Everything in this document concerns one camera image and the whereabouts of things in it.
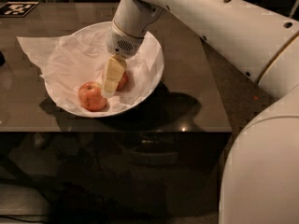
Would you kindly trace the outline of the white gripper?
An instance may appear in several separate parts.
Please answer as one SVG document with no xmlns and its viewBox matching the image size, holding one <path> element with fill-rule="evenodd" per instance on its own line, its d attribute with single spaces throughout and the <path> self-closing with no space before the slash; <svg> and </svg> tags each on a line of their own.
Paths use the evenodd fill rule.
<svg viewBox="0 0 299 224">
<path fill-rule="evenodd" d="M 143 43 L 143 37 L 133 37 L 121 31 L 112 22 L 108 28 L 106 45 L 107 51 L 112 54 L 105 65 L 102 75 L 102 96 L 111 98 L 117 91 L 117 87 L 124 72 L 127 62 L 125 59 L 134 57 Z"/>
</svg>

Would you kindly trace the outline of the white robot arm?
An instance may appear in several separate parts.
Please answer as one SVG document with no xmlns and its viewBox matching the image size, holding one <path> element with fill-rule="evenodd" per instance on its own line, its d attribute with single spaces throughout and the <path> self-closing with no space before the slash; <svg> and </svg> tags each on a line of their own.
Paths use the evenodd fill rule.
<svg viewBox="0 0 299 224">
<path fill-rule="evenodd" d="M 133 57 L 165 10 L 276 99 L 231 147 L 219 224 L 299 224 L 299 22 L 242 0 L 121 0 L 109 53 Z"/>
</svg>

